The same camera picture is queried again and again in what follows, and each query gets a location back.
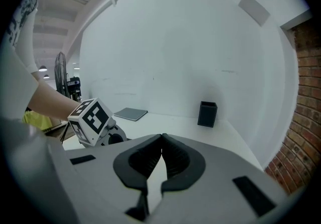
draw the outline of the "ceiling light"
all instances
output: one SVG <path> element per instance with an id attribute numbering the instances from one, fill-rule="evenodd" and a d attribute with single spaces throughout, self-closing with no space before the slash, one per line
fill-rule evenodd
<path id="1" fill-rule="evenodd" d="M 39 68 L 39 71 L 43 72 L 43 71 L 47 71 L 47 68 L 45 65 L 41 65 Z"/>

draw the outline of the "white shirt sleeve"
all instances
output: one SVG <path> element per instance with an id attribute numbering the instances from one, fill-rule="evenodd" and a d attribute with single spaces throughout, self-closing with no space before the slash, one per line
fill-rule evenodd
<path id="1" fill-rule="evenodd" d="M 26 22 L 21 28 L 16 54 L 26 67 L 29 73 L 37 72 L 38 68 L 34 59 L 33 31 L 37 9 L 34 9 L 27 17 Z"/>

